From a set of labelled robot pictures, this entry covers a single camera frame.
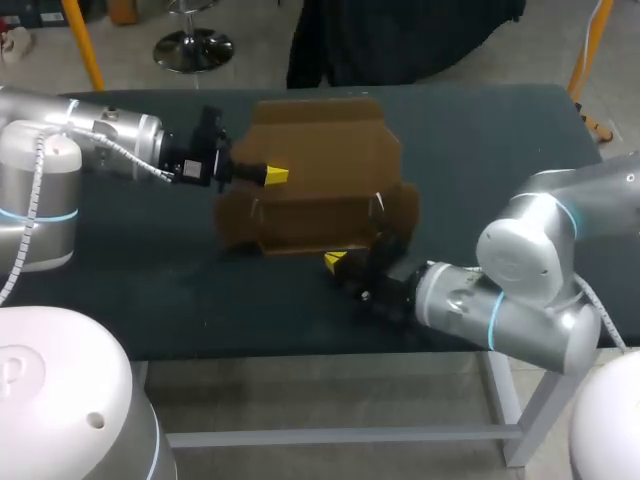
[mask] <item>orange pole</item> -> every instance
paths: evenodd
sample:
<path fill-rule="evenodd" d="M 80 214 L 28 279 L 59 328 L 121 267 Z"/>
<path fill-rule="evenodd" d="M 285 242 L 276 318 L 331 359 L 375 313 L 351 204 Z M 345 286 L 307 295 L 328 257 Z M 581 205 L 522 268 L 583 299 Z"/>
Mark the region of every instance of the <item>orange pole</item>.
<path fill-rule="evenodd" d="M 609 14 L 611 13 L 611 8 L 613 7 L 613 0 L 603 0 L 602 5 L 598 9 L 593 21 L 591 22 L 591 28 L 589 29 L 589 44 L 587 45 L 587 64 L 584 65 L 584 45 L 582 46 L 582 50 L 580 51 L 580 55 L 578 56 L 578 61 L 576 62 L 575 67 L 573 67 L 573 74 L 571 75 L 571 80 L 569 81 L 569 94 L 575 103 L 580 100 L 580 94 L 582 93 L 582 88 L 587 80 L 587 76 L 589 75 L 589 71 L 591 70 L 591 65 L 593 64 L 593 59 L 596 55 L 596 51 L 598 50 L 598 45 L 600 44 L 600 39 L 602 38 L 602 33 L 604 32 L 604 28 L 607 26 L 607 20 L 609 18 Z"/>
<path fill-rule="evenodd" d="M 76 38 L 91 85 L 93 85 L 94 90 L 104 90 L 104 80 L 102 80 L 100 67 L 96 61 L 96 54 L 93 51 L 89 32 L 87 32 L 87 26 L 84 24 L 84 18 L 82 18 L 82 12 L 78 6 L 78 0 L 62 0 L 62 6 L 67 14 L 73 36 Z"/>

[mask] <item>brown cardboard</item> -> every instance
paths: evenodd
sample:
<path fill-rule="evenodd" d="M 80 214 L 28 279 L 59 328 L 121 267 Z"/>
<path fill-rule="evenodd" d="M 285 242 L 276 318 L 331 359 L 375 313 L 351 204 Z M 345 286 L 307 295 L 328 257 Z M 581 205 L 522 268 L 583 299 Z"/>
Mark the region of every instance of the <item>brown cardboard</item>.
<path fill-rule="evenodd" d="M 408 241 L 417 224 L 418 192 L 401 181 L 400 143 L 372 98 L 259 103 L 232 158 L 286 168 L 289 178 L 217 199 L 225 247 L 255 242 L 268 254 L 366 248 L 381 227 Z"/>

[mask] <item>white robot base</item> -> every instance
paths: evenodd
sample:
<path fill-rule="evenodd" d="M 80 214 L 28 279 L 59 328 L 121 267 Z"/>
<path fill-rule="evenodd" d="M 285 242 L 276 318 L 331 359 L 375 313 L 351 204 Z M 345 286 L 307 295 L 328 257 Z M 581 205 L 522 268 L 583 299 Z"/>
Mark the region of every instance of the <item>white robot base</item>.
<path fill-rule="evenodd" d="M 153 407 L 104 327 L 58 308 L 1 313 L 1 480 L 177 479 Z"/>

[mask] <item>dark table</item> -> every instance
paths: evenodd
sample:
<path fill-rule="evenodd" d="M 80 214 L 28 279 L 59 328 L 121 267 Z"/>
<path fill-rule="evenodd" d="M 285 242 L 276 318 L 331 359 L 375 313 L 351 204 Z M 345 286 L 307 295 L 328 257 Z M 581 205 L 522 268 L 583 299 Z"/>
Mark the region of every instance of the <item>dark table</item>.
<path fill-rule="evenodd" d="M 404 146 L 404 179 L 421 193 L 412 251 L 460 265 L 475 264 L 479 233 L 528 176 L 600 161 L 560 87 L 364 90 L 75 96 L 158 115 L 185 135 L 200 107 L 215 105 L 232 137 L 240 138 L 259 100 L 371 95 Z M 82 312 L 108 328 L 132 360 L 477 349 L 426 329 L 363 318 L 329 280 L 320 254 L 220 259 L 215 198 L 215 188 L 84 176 L 73 259 L 59 270 L 21 277 L 10 304 Z M 576 267 L 624 339 L 640 344 L 638 236 L 586 241 Z"/>

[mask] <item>cardboard box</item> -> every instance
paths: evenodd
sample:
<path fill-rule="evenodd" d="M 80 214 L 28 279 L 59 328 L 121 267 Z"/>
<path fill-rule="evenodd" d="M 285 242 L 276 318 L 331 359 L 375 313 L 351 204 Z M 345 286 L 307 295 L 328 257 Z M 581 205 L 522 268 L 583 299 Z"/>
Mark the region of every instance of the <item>cardboard box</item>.
<path fill-rule="evenodd" d="M 0 17 L 9 28 L 41 26 L 35 0 L 0 0 Z"/>
<path fill-rule="evenodd" d="M 385 228 L 409 241 L 418 222 L 418 192 L 401 179 L 401 145 L 372 98 L 262 102 L 232 158 L 286 168 L 289 179 L 235 188 L 216 200 L 227 248 L 368 248 Z"/>

